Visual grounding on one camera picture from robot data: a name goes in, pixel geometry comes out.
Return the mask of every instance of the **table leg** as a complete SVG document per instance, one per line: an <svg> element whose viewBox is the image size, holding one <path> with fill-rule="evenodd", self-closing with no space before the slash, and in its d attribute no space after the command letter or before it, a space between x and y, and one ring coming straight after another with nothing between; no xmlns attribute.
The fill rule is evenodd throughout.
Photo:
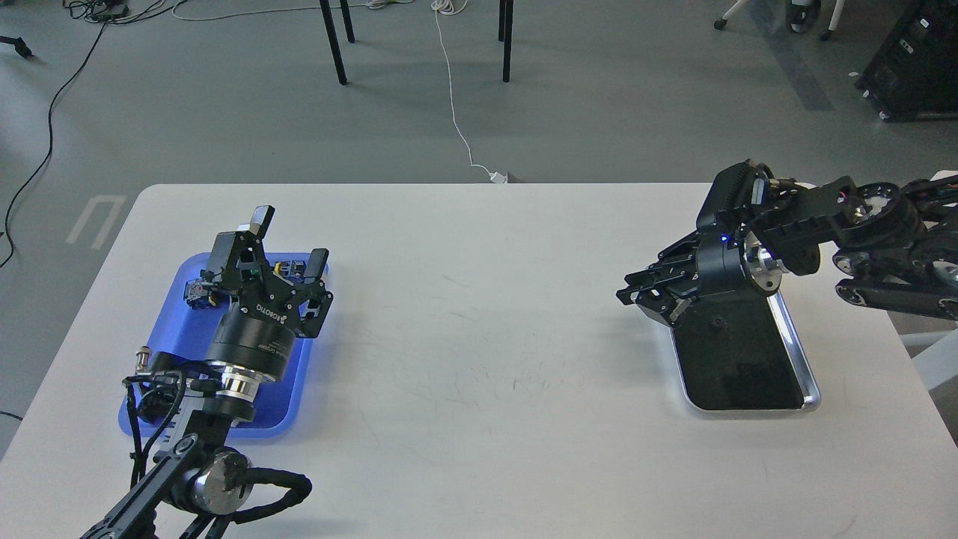
<svg viewBox="0 0 958 539"><path fill-rule="evenodd" d="M339 9L343 12L343 24L346 25L346 39L350 43L356 43L356 36L353 35L353 18L350 17L350 3L347 0L339 0Z"/></svg>
<svg viewBox="0 0 958 539"><path fill-rule="evenodd" d="M503 34L506 31L506 0L499 0L499 41L505 41Z"/></svg>
<svg viewBox="0 0 958 539"><path fill-rule="evenodd" d="M505 4L505 15L504 15L504 40L506 46L504 47L503 57L502 57L502 82L509 81L509 71L512 64L513 56L513 0L500 0Z"/></svg>
<svg viewBox="0 0 958 539"><path fill-rule="evenodd" d="M346 68L343 67L343 57L339 52L339 39L336 38L336 28L332 26L332 10L330 0L319 0L319 9L323 12L323 22L326 24L326 36L330 39L332 61L336 64L336 77L339 83L346 84Z"/></svg>

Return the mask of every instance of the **white chair leg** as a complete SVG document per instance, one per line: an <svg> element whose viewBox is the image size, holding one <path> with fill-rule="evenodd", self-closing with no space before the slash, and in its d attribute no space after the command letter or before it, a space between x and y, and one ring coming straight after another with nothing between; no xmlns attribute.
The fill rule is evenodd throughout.
<svg viewBox="0 0 958 539"><path fill-rule="evenodd" d="M735 5L729 8L728 11L725 12L725 15L723 15L721 18L724 20L728 20L732 18L732 16L735 15L735 13L739 12L742 8L745 7L745 4L748 4L751 1L752 0L737 0Z"/></svg>
<svg viewBox="0 0 958 539"><path fill-rule="evenodd" d="M838 29L838 19L841 18L841 11L845 7L845 0L835 0L835 11L832 12L832 22L829 23L829 30L834 32Z"/></svg>

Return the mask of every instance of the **black cable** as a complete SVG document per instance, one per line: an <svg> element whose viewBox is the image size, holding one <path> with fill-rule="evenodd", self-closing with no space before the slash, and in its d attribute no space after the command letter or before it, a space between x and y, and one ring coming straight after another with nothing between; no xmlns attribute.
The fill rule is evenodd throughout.
<svg viewBox="0 0 958 539"><path fill-rule="evenodd" d="M106 0L73 0L71 2L60 0L60 5L70 11L70 18L83 19L86 22L94 24L112 24L119 26L152 19L155 16L172 11L180 4L186 4L187 0L176 0L172 6L158 12L156 8L162 5L163 2L164 0L155 0L145 10L134 15L121 15L116 17L106 15L110 16L110 19L104 19L104 14L116 6Z"/></svg>
<svg viewBox="0 0 958 539"><path fill-rule="evenodd" d="M176 375L176 398L173 399L173 404L170 406L170 410L167 412L166 417L163 418L163 421L160 422L156 427L156 431L152 436L147 439L147 443L143 444L143 453L142 459L140 460L139 469L137 473L139 479L141 480L147 474L147 459L149 458L149 450L152 449L153 444L156 443L156 440L159 439L160 434L170 425L170 422L179 412L180 404L183 402L183 397L186 396L186 371L173 372L172 374Z"/></svg>
<svg viewBox="0 0 958 539"><path fill-rule="evenodd" d="M6 234L3 234L3 237L7 238L7 243L10 244L10 254L7 255L7 258L5 258L3 262L0 262L0 268L3 268L10 261L10 259L13 258L13 252L16 250L16 246L13 244L13 237L11 237L10 234L10 213L13 210L13 205L16 203L16 199L20 196L20 193L23 193L23 190L30 185L30 182L34 181L34 178L37 174L39 174L40 170L42 170L43 167L50 162L50 157L54 153L54 105L57 103L57 98L63 92L63 89L69 86L70 82L73 82L73 80L80 74L80 71L86 67L86 63L90 61L90 57L93 56L93 50L97 48L97 43L99 43L100 38L103 37L104 30L106 30L105 24L100 27L100 32L97 34L97 38L93 41L93 46L90 47L90 52L86 53L86 58L83 59L83 63L80 64L80 68L77 69L77 72L73 74L73 77L70 77L67 82L63 83L63 86L61 86L60 89L57 90L57 93L54 94L54 99L50 101L50 108L47 110L47 130L50 133L47 154L43 157L43 161L40 162L39 166L36 167L34 173L27 178L27 181L25 181L19 189L16 190L16 193L10 200L10 205L7 206L7 215L3 219L3 227Z"/></svg>

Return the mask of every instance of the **cable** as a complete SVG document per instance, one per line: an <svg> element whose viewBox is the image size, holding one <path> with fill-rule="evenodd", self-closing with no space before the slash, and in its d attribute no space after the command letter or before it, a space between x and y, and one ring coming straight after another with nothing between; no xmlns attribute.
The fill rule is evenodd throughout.
<svg viewBox="0 0 958 539"><path fill-rule="evenodd" d="M449 53L445 51L445 44L443 43L443 29L439 26L440 14L454 15L460 13L466 8L466 4L468 4L468 0L466 0L466 2L463 3L463 7L459 8L457 11L452 6L452 0L434 0L430 7L432 8L432 11L436 13L436 29L439 30L439 45L443 47L443 56L445 56L445 70L449 75L449 107L452 109L452 125L455 126L456 132L459 133L459 138L463 139L463 144L466 145L466 151L469 154L469 166L478 167L486 171L486 174L492 178L493 174L489 169L472 161L472 146L469 145L466 137L463 136L462 130L459 129L459 124L456 122L456 104L452 100L452 66L449 64Z"/></svg>
<svg viewBox="0 0 958 539"><path fill-rule="evenodd" d="M28 185L30 185L30 182L34 181L34 178L36 177L37 174L39 174L40 170L42 170L43 167L50 162L50 157L54 153L54 105L57 103L57 98L63 92L63 89L69 86L70 82L73 82L73 80L80 74L80 71L82 71L83 68L86 67L86 62L90 61L90 57L93 56L93 51L94 49L97 48L97 43L100 42L100 38L103 37L104 30L106 30L105 24L100 27L100 32L97 34L97 38L93 41L93 46L90 47L90 52L86 53L86 58L83 59L83 63L80 64L80 67L77 69L77 72L74 73L73 77L70 77L70 79L67 82L63 83L63 86L61 86L60 89L57 90L57 93L54 94L54 99L50 100L50 108L47 109L47 130L50 133L49 145L47 147L47 154L43 157L43 160L40 162L39 166L36 167L36 170L34 170L34 173L31 174L29 178L27 178L27 181L25 181L23 185L20 186L19 189L16 190L16 193L13 195L13 198L10 200L10 205L7 206L7 215L3 219L3 228L4 228L4 232L6 233L3 234L3 237L7 238L7 243L10 244L10 254L7 255L7 258L5 258L3 262L0 262L0 268L3 268L10 261L10 259L13 258L13 252L16 250L16 246L13 244L13 237L11 237L11 234L10 234L10 213L13 210L13 205L16 203L16 199L17 197L20 196L20 193L23 193L23 190L26 189Z"/></svg>
<svg viewBox="0 0 958 539"><path fill-rule="evenodd" d="M415 2L415 1L416 1L416 0L366 0L366 2L363 3L363 4L350 4L350 8L369 8L370 10L381 10L381 9L385 8L386 6L389 6L390 4L412 4L412 3ZM307 10L318 10L318 9L320 9L319 6L308 6L308 7L305 7L305 8L280 8L280 9L277 9L277 10L262 10L262 11L259 11L259 12L239 12L239 13L229 13L229 14L225 14L225 15L219 15L219 16L215 16L215 17L193 18L193 17L184 17L184 16L182 16L182 15L180 15L179 13L176 12L176 8L178 8L180 4L182 4L182 2L180 2L180 3L176 4L175 6L173 6L172 15L173 15L174 17L180 19L180 20L188 20L188 21L193 21L193 22L203 22L203 21L210 21L210 20L222 20L222 19L228 19L228 18L232 18L232 17L241 17L241 16L245 16L245 15L259 15L259 14L263 14L263 13L304 12L304 11L307 11ZM330 6L330 7L333 8L334 10L338 10L338 9L339 9L339 6Z"/></svg>
<svg viewBox="0 0 958 539"><path fill-rule="evenodd" d="M116 16L110 11L117 6L124 6L125 4L118 4L116 0L60 0L60 5L70 11L70 17L74 19L83 19L86 22L94 24L131 24L134 22L139 22L141 20L152 19L156 15L170 11L172 8L166 8L161 10L166 4L166 0L155 0L152 4L149 5L145 10L135 13L133 15L122 15Z"/></svg>
<svg viewBox="0 0 958 539"><path fill-rule="evenodd" d="M442 15L458 15L463 12L463 10L468 6L469 0L463 2L463 6L458 10L452 4L452 0L432 0L432 4L429 5L432 8L432 11L442 14Z"/></svg>

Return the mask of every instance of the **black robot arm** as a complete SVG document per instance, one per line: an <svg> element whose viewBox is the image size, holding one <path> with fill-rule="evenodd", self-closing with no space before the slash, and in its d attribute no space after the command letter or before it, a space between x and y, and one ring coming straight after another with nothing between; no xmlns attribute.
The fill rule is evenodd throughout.
<svg viewBox="0 0 958 539"><path fill-rule="evenodd" d="M958 319L956 200L958 176L806 188L745 161L716 176L696 231L616 295L674 327L697 302L775 294L783 273L818 271L818 245L835 242L833 262L851 277L835 289L849 303Z"/></svg>
<svg viewBox="0 0 958 539"><path fill-rule="evenodd" d="M320 278L329 257L326 249L314 249L295 275L281 275L266 260L262 239L273 212L271 206L260 206L250 223L218 234L207 268L187 287L184 299L191 306L214 305L213 297L230 301L205 359L153 354L146 347L137 354L136 375L124 379L134 442L132 486L84 539L153 539L160 502L196 515L181 538L198 537L208 527L207 539L216 539L230 523L268 517L309 495L312 483L305 476L254 468L224 445L236 422L253 419L260 384L283 377L295 339L319 335L332 303ZM148 422L163 417L146 444L141 444L139 417ZM157 441L161 447L153 455L155 466L147 472ZM240 511L259 483L287 491L272 504Z"/></svg>

